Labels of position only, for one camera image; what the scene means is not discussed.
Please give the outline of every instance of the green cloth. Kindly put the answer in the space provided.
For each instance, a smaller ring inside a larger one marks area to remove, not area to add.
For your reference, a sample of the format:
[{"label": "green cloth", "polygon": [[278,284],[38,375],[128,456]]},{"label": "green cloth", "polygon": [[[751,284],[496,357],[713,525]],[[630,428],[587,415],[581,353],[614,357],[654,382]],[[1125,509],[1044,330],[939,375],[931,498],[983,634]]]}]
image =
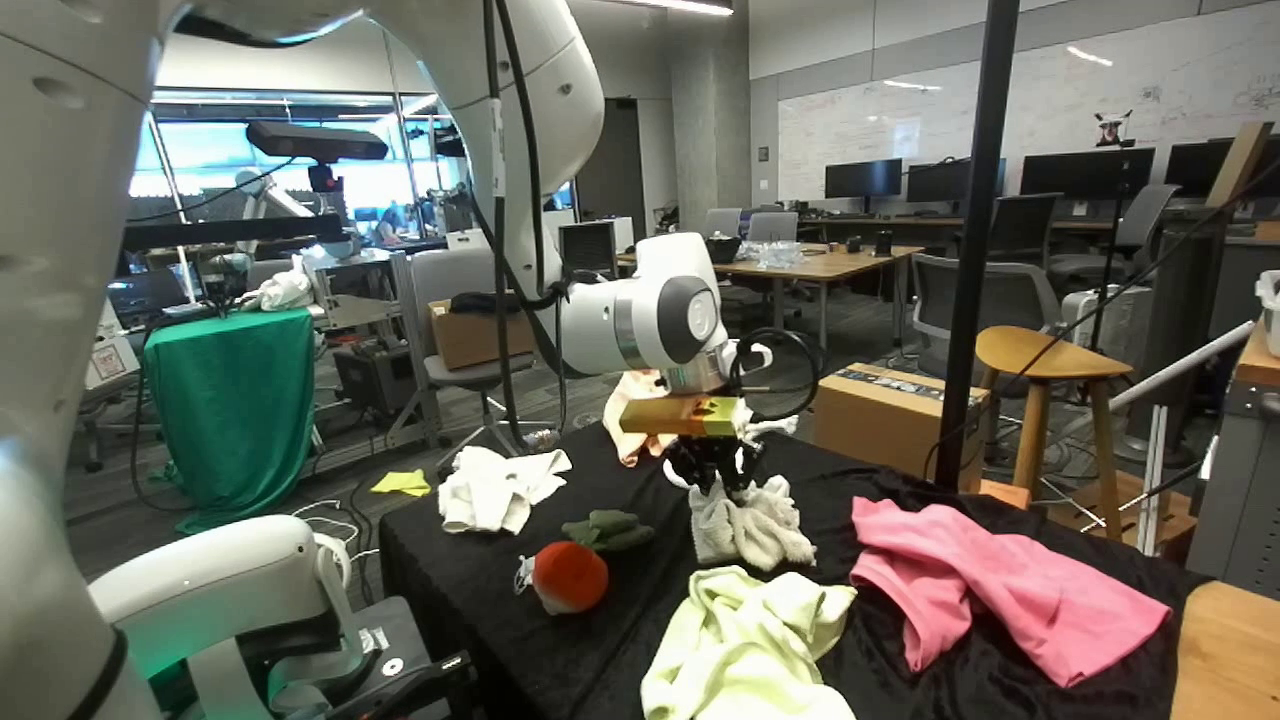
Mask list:
[{"label": "green cloth", "polygon": [[144,375],[193,527],[278,502],[312,440],[312,317],[237,313],[149,338]]}]

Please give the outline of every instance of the pink cloth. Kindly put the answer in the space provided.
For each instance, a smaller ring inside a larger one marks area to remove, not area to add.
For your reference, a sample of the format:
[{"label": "pink cloth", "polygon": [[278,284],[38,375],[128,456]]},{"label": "pink cloth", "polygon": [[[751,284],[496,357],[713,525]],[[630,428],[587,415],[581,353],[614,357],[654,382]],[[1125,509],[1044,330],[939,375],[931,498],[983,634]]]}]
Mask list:
[{"label": "pink cloth", "polygon": [[904,513],[857,498],[851,527],[865,551],[848,578],[876,584],[907,618],[910,671],[968,634],[968,596],[993,607],[1060,688],[1110,669],[1169,618],[1153,596],[1026,536],[993,536],[955,509]]}]

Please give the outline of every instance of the black table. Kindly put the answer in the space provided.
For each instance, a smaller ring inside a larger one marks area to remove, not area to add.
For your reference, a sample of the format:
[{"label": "black table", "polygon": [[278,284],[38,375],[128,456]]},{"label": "black table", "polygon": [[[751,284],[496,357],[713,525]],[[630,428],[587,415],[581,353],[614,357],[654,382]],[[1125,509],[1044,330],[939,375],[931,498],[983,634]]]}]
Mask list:
[{"label": "black table", "polygon": [[[444,536],[432,502],[386,513],[381,525],[385,584],[406,596],[432,653],[469,648],[487,715],[625,720],[640,715],[640,677],[665,623],[685,602],[691,566],[685,494],[654,466],[619,470],[603,428],[563,435],[566,483],[544,502],[518,536]],[[851,498],[890,498],[904,509],[955,503],[993,533],[1026,533],[1133,589],[1162,602],[1171,619],[1110,671],[1060,694],[1019,656],[1005,623],[975,618],[972,634],[929,671],[904,671],[904,618],[858,589],[842,640],[825,656],[825,681],[857,715],[1169,715],[1177,681],[1177,627],[1191,589],[1184,573],[1133,548],[1057,527],[995,502],[955,502],[890,472],[848,466],[801,440],[772,440],[769,466],[790,480],[804,536],[820,548],[804,578],[842,584],[857,560]],[[630,509],[654,525],[654,545],[613,560],[606,602],[587,618],[544,618],[535,596],[512,596],[518,557],[561,539],[561,525],[592,509]]]}]

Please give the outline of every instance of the red ball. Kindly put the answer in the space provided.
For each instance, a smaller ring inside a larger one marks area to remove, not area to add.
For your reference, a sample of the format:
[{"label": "red ball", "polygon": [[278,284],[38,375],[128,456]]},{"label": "red ball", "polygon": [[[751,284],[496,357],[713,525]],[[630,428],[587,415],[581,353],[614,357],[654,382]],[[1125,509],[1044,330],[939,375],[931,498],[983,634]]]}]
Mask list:
[{"label": "red ball", "polygon": [[532,557],[532,594],[551,618],[576,618],[603,602],[606,566],[573,539],[555,539]]}]

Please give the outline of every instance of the stool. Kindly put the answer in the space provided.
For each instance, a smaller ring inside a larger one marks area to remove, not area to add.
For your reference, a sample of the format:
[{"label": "stool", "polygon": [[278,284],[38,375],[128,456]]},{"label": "stool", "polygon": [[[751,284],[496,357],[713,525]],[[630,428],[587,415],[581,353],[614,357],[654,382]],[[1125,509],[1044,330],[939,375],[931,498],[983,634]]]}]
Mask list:
[{"label": "stool", "polygon": [[1023,432],[1017,440],[1012,483],[1037,498],[1040,460],[1044,460],[1044,428],[1048,428],[1048,394],[1052,386],[1085,386],[1092,402],[1092,446],[1094,446],[1094,480],[1098,480],[1098,517],[1106,525],[1106,539],[1119,539],[1119,498],[1115,498],[1115,447],[1110,447],[1110,413],[1106,386],[1127,375],[1133,367],[1088,353],[1068,341],[1052,341],[1033,330],[995,323],[975,338],[975,357],[995,375],[1026,382]]}]

